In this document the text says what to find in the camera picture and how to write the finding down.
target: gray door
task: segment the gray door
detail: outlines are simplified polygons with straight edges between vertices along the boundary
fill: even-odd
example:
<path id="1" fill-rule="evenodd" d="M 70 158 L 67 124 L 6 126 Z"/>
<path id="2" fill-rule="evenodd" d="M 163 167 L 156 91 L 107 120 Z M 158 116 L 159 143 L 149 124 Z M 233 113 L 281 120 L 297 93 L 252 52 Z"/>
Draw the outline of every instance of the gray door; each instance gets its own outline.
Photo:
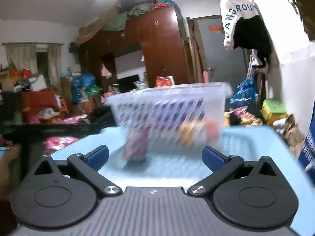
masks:
<path id="1" fill-rule="evenodd" d="M 246 79 L 246 65 L 241 48 L 227 51 L 223 46 L 224 32 L 215 26 L 222 26 L 221 16 L 197 20 L 204 47 L 207 68 L 213 68 L 211 82 L 229 82 L 235 90 Z"/>

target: white bag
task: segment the white bag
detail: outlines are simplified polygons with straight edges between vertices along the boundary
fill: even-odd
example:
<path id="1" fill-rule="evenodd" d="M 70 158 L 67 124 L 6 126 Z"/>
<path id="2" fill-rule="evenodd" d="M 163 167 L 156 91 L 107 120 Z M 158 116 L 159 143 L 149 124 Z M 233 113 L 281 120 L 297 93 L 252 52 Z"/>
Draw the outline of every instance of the white bag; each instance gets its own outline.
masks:
<path id="1" fill-rule="evenodd" d="M 41 91 L 47 89 L 45 78 L 43 75 L 39 75 L 37 80 L 31 84 L 31 91 Z"/>
<path id="2" fill-rule="evenodd" d="M 225 32 L 224 47 L 234 49 L 234 30 L 237 21 L 243 17 L 250 19 L 259 15 L 256 7 L 249 0 L 221 0 L 221 16 Z"/>

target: curtain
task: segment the curtain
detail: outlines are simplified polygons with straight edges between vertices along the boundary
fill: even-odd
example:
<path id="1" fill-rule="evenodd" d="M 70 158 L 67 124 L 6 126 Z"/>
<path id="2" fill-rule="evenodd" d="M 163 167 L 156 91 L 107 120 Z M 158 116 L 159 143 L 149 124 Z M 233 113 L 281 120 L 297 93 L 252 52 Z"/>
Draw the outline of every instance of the curtain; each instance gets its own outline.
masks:
<path id="1" fill-rule="evenodd" d="M 30 69 L 37 74 L 36 44 L 6 44 L 5 52 L 8 65 L 15 65 L 18 70 Z"/>
<path id="2" fill-rule="evenodd" d="M 49 43 L 48 52 L 48 72 L 50 86 L 54 87 L 61 94 L 60 73 L 61 73 L 61 45 Z"/>

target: black circular joint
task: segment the black circular joint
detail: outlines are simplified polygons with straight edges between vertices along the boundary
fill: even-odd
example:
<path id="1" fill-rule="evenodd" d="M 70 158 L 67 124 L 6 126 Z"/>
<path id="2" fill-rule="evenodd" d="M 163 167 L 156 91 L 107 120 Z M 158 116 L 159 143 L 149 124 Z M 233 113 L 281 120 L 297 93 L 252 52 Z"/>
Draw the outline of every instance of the black circular joint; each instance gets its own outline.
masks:
<path id="1" fill-rule="evenodd" d="M 66 177 L 21 184 L 12 196 L 12 210 L 19 222 L 35 229 L 61 229 L 89 216 L 97 205 L 95 190 L 88 184 Z"/>
<path id="2" fill-rule="evenodd" d="M 273 191 L 264 187 L 248 187 L 239 193 L 243 203 L 254 208 L 265 208 L 275 203 L 276 196 Z"/>
<path id="3" fill-rule="evenodd" d="M 237 226 L 272 230 L 291 223 L 298 200 L 286 182 L 259 175 L 220 185 L 213 194 L 213 207 L 224 220 Z"/>
<path id="4" fill-rule="evenodd" d="M 49 208 L 65 204 L 70 198 L 70 191 L 60 186 L 44 187 L 34 195 L 34 200 L 38 205 Z"/>

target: metal screw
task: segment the metal screw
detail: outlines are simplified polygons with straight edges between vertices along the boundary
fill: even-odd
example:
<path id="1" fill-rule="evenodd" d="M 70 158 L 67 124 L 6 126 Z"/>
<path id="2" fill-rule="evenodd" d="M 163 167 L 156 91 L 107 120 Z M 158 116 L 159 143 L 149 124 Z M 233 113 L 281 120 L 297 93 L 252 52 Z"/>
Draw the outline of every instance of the metal screw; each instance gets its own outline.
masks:
<path id="1" fill-rule="evenodd" d="M 120 189 L 116 185 L 110 185 L 104 188 L 104 192 L 107 194 L 116 194 L 119 190 Z"/>
<path id="2" fill-rule="evenodd" d="M 190 191 L 195 194 L 202 194 L 206 189 L 201 185 L 194 185 L 190 188 Z"/>

